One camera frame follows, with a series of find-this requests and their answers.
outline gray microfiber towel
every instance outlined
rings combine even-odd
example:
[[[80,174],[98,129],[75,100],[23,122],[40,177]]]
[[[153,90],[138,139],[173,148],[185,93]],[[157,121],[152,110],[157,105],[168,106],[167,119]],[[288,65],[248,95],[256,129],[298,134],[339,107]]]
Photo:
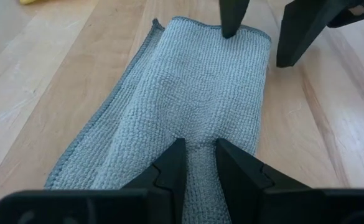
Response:
[[[241,27],[156,20],[110,96],[67,148],[46,189],[120,189],[186,139],[183,223],[228,223],[215,140],[254,154],[271,41]]]

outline wooden floor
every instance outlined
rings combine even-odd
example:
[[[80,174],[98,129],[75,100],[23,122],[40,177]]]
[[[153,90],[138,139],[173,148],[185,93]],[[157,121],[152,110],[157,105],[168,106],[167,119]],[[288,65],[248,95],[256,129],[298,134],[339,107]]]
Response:
[[[324,30],[280,69],[288,2],[251,0],[243,21],[273,40],[258,157],[312,187],[364,187],[364,21]],[[217,0],[0,1],[0,198],[43,187],[153,18],[219,24],[218,11]]]

